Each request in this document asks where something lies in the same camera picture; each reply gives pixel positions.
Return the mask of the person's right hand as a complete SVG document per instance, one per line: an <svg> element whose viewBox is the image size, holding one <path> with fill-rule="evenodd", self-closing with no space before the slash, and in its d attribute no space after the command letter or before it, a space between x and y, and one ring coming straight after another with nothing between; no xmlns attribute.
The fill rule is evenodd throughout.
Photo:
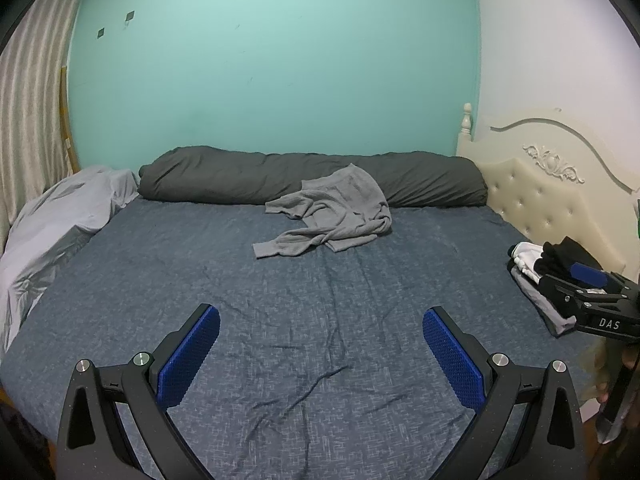
<svg viewBox="0 0 640 480"><path fill-rule="evenodd" d="M639 347L614 339L601 339L587 353L586 370L590 374L590 384L582 390L580 396L587 401L596 399L603 404L620 374L622 366L631 370L636 364Z"/></svg>

